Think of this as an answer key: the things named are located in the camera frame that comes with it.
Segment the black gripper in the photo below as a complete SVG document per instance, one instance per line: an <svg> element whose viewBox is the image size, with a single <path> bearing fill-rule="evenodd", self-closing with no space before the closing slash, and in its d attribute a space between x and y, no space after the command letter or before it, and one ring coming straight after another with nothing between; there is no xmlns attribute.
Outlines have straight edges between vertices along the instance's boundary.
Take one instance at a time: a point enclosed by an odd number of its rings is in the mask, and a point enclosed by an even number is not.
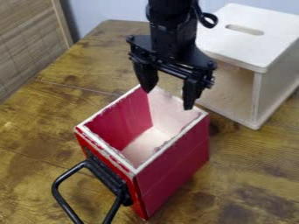
<svg viewBox="0 0 299 224"><path fill-rule="evenodd" d="M131 35L125 39L140 86L147 93L152 91L159 71L183 79L183 108L191 110L203 90L215 84L212 72L216 69L215 62L195 45L197 24L151 23L149 28L149 35Z"/></svg>

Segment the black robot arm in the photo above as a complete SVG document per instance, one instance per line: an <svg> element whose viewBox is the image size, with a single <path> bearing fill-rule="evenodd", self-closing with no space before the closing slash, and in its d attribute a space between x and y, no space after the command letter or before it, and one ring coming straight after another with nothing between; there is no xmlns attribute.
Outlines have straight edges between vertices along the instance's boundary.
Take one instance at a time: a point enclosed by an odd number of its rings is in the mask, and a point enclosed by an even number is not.
<svg viewBox="0 0 299 224"><path fill-rule="evenodd" d="M148 0L148 35L131 35L129 59L145 92L159 81L159 72L183 79L183 107L189 110L204 89L215 83L216 62L195 44L197 26L213 28L217 17L201 10L199 0Z"/></svg>

